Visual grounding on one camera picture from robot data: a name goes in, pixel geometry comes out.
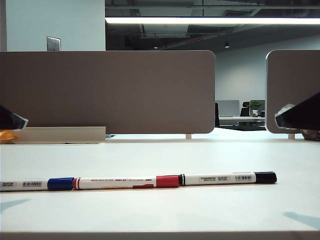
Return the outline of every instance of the white wall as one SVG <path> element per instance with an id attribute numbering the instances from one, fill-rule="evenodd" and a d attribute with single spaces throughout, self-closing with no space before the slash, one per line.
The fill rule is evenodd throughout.
<path id="1" fill-rule="evenodd" d="M 320 35 L 274 42 L 216 54 L 215 99 L 266 99 L 266 56 L 276 49 L 320 50 Z"/>
<path id="2" fill-rule="evenodd" d="M 47 36 L 62 51 L 106 49 L 105 0 L 7 0 L 8 51 L 46 51 Z"/>

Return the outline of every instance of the desk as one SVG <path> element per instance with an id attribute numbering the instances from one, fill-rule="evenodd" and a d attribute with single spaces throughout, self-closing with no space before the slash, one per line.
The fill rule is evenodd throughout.
<path id="1" fill-rule="evenodd" d="M 221 116 L 220 125 L 237 125 L 240 122 L 265 123 L 265 117 L 257 116 Z"/>
<path id="2" fill-rule="evenodd" d="M 261 117 L 261 116 L 221 116 L 219 117 L 219 120 L 234 120 L 238 122 L 257 122 L 257 121 L 264 122 L 265 119 L 266 119 L 265 117 Z"/>
<path id="3" fill-rule="evenodd" d="M 320 238 L 319 142 L 221 128 L 184 137 L 2 145 L 1 179 L 275 171 L 278 183 L 5 192 L 1 239 Z"/>

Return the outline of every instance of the barcode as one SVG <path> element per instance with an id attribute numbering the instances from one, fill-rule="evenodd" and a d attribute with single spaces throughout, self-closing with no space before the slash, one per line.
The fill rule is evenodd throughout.
<path id="1" fill-rule="evenodd" d="M 235 176 L 236 181 L 250 181 L 252 179 L 251 175 L 238 175 Z"/>
<path id="2" fill-rule="evenodd" d="M 27 187 L 41 187 L 42 186 L 42 181 L 24 181 L 22 184 L 22 187 L 27 188 Z"/>
<path id="3" fill-rule="evenodd" d="M 5 181 L 1 185 L 1 187 L 15 187 L 15 186 L 16 186 L 15 181 Z"/>

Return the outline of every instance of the light switch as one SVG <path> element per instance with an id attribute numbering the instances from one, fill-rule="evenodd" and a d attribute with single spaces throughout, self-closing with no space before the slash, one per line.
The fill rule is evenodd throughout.
<path id="1" fill-rule="evenodd" d="M 47 36 L 46 37 L 46 50 L 47 51 L 60 51 L 60 38 Z"/>

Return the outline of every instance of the ceiling light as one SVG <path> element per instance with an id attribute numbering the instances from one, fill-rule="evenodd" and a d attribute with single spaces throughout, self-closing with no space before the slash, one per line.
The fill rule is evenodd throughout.
<path id="1" fill-rule="evenodd" d="M 106 17 L 108 24 L 277 24 L 320 25 L 320 18 L 261 17 Z"/>

